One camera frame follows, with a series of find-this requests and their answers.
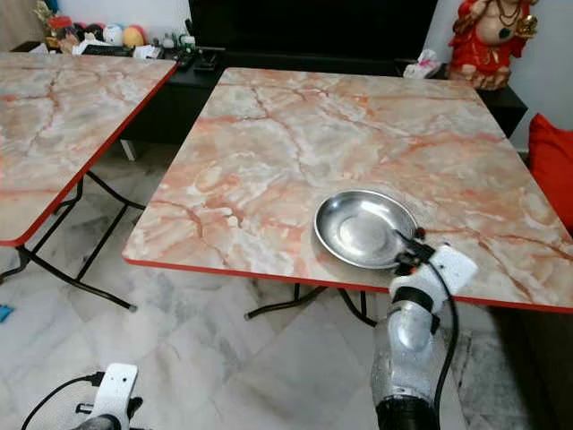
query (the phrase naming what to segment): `marble-pattern tabletop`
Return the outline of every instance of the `marble-pattern tabletop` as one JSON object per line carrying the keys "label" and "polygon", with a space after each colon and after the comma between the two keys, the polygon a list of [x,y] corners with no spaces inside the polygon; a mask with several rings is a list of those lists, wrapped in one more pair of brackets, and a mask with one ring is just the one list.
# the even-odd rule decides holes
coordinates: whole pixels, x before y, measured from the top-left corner
{"label": "marble-pattern tabletop", "polygon": [[21,245],[175,70],[173,61],[0,53],[0,245]]}
{"label": "marble-pattern tabletop", "polygon": [[480,271],[458,298],[573,311],[573,241],[463,82],[227,69],[124,249],[134,264],[386,290],[313,234],[345,189],[390,195]]}

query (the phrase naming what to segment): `television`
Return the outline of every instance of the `television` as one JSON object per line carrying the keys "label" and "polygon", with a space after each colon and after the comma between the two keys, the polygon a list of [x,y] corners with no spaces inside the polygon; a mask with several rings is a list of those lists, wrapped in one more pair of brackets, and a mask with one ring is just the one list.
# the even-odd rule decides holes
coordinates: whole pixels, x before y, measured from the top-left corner
{"label": "television", "polygon": [[198,47],[417,58],[437,0],[189,0]]}

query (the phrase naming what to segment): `red cushion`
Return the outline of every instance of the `red cushion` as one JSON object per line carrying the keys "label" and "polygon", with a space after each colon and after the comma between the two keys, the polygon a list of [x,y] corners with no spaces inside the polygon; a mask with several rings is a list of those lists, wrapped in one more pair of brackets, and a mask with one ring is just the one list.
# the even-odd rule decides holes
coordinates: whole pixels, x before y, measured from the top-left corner
{"label": "red cushion", "polygon": [[573,131],[537,114],[529,125],[531,173],[569,232],[573,231]]}

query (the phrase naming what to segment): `figurine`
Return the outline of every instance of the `figurine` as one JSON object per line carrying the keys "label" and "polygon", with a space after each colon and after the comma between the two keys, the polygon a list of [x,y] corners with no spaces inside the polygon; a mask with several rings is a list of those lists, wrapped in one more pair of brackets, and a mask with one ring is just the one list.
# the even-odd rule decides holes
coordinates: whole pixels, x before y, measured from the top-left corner
{"label": "figurine", "polygon": [[464,0],[454,23],[454,48],[449,79],[469,81],[478,90],[497,90],[508,84],[509,56],[521,57],[528,39],[537,32],[530,15],[537,0]]}

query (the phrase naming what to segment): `stainless steel bowl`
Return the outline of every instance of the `stainless steel bowl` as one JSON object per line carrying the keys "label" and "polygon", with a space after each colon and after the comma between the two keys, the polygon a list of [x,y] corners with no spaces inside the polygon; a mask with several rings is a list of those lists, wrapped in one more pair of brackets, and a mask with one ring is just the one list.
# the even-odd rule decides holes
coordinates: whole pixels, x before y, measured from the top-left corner
{"label": "stainless steel bowl", "polygon": [[387,195],[368,190],[343,191],[321,203],[314,231],[340,260],[365,269],[396,266],[404,245],[394,230],[412,237],[412,214]]}

